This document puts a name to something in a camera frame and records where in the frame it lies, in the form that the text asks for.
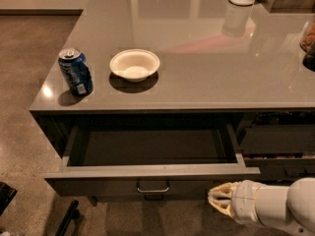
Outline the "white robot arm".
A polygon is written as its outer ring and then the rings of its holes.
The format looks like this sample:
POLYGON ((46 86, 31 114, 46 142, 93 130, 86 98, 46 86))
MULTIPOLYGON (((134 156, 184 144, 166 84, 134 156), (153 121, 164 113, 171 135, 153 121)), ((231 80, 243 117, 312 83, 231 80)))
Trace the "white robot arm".
POLYGON ((208 201, 242 225, 278 229, 290 236, 315 236, 314 178, 289 186, 228 182, 212 188, 208 201))

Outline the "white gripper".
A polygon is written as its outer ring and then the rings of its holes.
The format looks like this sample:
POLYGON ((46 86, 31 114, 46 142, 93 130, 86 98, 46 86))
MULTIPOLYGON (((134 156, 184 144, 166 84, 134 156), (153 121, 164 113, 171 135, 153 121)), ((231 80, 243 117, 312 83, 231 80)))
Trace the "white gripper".
POLYGON ((245 180, 224 183, 208 192, 208 202, 224 215, 243 225, 259 225, 256 198, 262 184, 245 180))

